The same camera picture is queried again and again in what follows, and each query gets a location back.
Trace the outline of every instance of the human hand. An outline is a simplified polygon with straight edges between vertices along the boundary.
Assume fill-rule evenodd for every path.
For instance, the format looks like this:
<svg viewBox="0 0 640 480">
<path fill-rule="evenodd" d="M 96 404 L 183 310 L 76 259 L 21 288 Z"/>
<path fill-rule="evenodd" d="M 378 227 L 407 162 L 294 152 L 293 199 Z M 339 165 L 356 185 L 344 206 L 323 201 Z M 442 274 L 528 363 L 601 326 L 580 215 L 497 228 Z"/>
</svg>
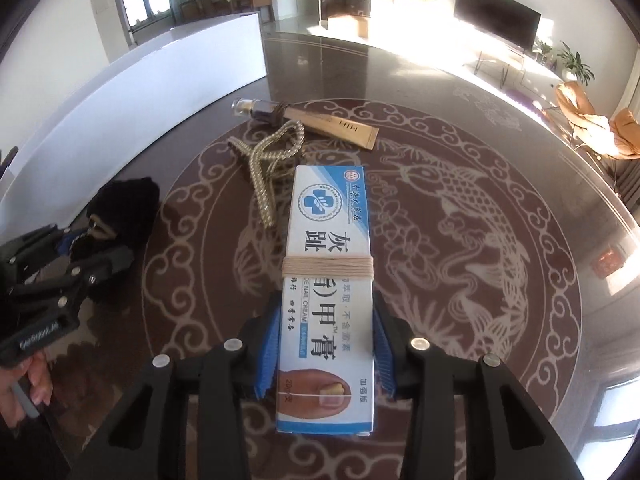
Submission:
<svg viewBox="0 0 640 480">
<path fill-rule="evenodd" d="M 0 415 L 9 428 L 15 428 L 25 416 L 24 409 L 11 390 L 11 385 L 24 374 L 33 385 L 30 391 L 31 402 L 36 406 L 41 402 L 48 406 L 51 402 L 53 384 L 44 352 L 36 352 L 12 370 L 0 368 Z"/>
</svg>

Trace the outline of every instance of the silver screw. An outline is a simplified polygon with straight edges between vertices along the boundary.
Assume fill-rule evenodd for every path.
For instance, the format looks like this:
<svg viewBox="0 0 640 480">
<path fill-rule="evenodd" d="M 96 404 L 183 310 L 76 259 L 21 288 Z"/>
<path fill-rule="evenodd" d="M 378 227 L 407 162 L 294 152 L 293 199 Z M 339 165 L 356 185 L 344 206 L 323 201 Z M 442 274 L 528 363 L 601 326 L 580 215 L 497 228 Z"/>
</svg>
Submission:
<svg viewBox="0 0 640 480">
<path fill-rule="evenodd" d="M 482 358 L 484 364 L 490 366 L 491 368 L 495 368 L 500 366 L 500 358 L 496 354 L 485 354 Z"/>
<path fill-rule="evenodd" d="M 414 337 L 413 339 L 411 339 L 411 346 L 416 350 L 428 350 L 431 346 L 431 343 L 429 343 L 423 337 Z"/>
<path fill-rule="evenodd" d="M 227 339 L 224 346 L 225 350 L 228 350 L 229 352 L 235 352 L 242 348 L 242 341 L 236 338 Z"/>
<path fill-rule="evenodd" d="M 167 354 L 158 354 L 151 362 L 156 368 L 164 368 L 171 362 L 171 358 Z"/>
</svg>

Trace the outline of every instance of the orange leather armchair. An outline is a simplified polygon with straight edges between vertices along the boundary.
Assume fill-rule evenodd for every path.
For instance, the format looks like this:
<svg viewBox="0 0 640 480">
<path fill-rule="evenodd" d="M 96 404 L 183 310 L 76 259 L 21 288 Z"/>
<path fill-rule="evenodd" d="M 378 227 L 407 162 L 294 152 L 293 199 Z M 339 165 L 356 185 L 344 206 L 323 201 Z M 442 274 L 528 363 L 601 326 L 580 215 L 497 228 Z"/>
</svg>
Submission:
<svg viewBox="0 0 640 480">
<path fill-rule="evenodd" d="M 640 124 L 628 108 L 612 120 L 598 115 L 575 81 L 559 84 L 556 98 L 574 134 L 594 152 L 617 159 L 640 158 Z"/>
</svg>

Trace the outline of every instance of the flat screen tv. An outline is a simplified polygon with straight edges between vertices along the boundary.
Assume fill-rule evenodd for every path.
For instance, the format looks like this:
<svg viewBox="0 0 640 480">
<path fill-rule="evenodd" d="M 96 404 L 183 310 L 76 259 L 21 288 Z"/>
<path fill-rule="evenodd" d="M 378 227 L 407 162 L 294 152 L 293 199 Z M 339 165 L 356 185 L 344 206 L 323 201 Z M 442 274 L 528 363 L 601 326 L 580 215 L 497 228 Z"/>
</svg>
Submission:
<svg viewBox="0 0 640 480">
<path fill-rule="evenodd" d="M 456 0 L 453 15 L 526 50 L 540 23 L 540 13 L 514 0 Z"/>
</svg>

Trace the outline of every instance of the nail cream box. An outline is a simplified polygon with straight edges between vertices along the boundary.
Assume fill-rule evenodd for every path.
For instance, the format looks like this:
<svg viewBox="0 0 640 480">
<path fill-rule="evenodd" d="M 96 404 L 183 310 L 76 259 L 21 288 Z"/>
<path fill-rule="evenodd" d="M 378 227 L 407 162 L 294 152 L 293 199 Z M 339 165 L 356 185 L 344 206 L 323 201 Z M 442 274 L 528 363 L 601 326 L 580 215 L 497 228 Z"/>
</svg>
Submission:
<svg viewBox="0 0 640 480">
<path fill-rule="evenodd" d="M 287 256 L 369 255 L 363 168 L 298 166 Z M 373 430 L 371 285 L 342 276 L 284 279 L 277 430 Z"/>
</svg>

